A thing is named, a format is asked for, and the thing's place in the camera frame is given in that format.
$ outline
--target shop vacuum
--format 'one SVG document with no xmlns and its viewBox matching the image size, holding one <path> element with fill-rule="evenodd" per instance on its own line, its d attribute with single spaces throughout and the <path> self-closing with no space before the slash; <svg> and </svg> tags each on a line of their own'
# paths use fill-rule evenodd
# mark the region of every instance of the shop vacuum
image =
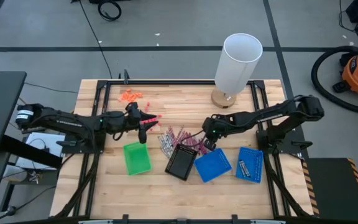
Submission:
<svg viewBox="0 0 358 224">
<path fill-rule="evenodd" d="M 313 85 L 316 88 L 316 90 L 320 94 L 322 94 L 325 98 L 327 98 L 329 101 L 347 110 L 351 110 L 358 113 L 358 106 L 345 102 L 339 99 L 338 97 L 334 96 L 327 90 L 325 90 L 323 86 L 320 84 L 317 77 L 318 68 L 320 67 L 321 63 L 324 60 L 326 60 L 329 56 L 340 52 L 346 53 L 343 54 L 341 56 L 341 59 L 339 60 L 341 66 L 344 67 L 344 70 L 342 72 L 342 81 L 333 85 L 333 90 L 336 93 L 342 93 L 348 90 L 358 93 L 358 47 L 351 47 L 351 46 L 336 47 L 322 54 L 322 56 L 320 56 L 317 59 L 317 61 L 313 65 L 313 68 L 311 69 L 311 81 L 313 82 Z"/>
</svg>

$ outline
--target green container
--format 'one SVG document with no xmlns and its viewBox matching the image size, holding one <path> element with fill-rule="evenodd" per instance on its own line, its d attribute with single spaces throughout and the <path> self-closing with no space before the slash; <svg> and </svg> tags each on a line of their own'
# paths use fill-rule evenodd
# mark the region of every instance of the green container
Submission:
<svg viewBox="0 0 358 224">
<path fill-rule="evenodd" d="M 124 146 L 128 175 L 140 174 L 152 169 L 146 144 L 135 142 Z"/>
</svg>

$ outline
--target vacuum hose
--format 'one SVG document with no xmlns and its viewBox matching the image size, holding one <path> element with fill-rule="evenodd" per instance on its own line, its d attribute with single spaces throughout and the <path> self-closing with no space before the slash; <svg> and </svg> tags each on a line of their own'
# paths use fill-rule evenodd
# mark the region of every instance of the vacuum hose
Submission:
<svg viewBox="0 0 358 224">
<path fill-rule="evenodd" d="M 322 56 L 320 56 L 317 61 L 314 63 L 313 68 L 311 69 L 311 81 L 313 82 L 314 87 L 316 90 L 322 94 L 325 98 L 327 98 L 329 101 L 335 103 L 338 106 L 341 106 L 347 110 L 353 111 L 358 113 L 358 106 L 350 104 L 348 102 L 345 102 L 338 97 L 330 94 L 327 90 L 324 89 L 324 87 L 320 84 L 317 77 L 318 68 L 320 67 L 321 63 L 326 60 L 329 56 L 339 53 L 339 52 L 347 52 L 351 54 L 358 55 L 358 47 L 351 47 L 351 46 L 342 46 L 342 47 L 336 47 L 332 50 L 328 50 Z"/>
</svg>

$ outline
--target blue container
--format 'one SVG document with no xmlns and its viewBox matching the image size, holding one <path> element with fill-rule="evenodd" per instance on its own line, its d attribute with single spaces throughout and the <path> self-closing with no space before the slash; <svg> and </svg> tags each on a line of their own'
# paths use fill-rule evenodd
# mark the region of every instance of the blue container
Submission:
<svg viewBox="0 0 358 224">
<path fill-rule="evenodd" d="M 240 168 L 240 160 L 244 161 L 250 177 L 244 177 Z M 249 180 L 255 183 L 260 183 L 262 179 L 262 164 L 264 161 L 264 153 L 256 149 L 249 149 L 241 147 L 239 152 L 239 159 L 237 161 L 236 177 L 244 180 Z"/>
<path fill-rule="evenodd" d="M 203 155 L 194 161 L 194 165 L 204 183 L 231 170 L 231 166 L 222 149 Z"/>
</svg>

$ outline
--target white cylinder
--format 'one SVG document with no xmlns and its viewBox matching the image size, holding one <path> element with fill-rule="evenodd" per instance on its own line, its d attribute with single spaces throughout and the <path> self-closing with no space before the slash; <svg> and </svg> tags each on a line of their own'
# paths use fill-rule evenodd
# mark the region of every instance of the white cylinder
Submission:
<svg viewBox="0 0 358 224">
<path fill-rule="evenodd" d="M 227 96 L 240 93 L 262 56 L 262 44 L 249 34 L 230 35 L 223 43 L 215 85 Z"/>
</svg>

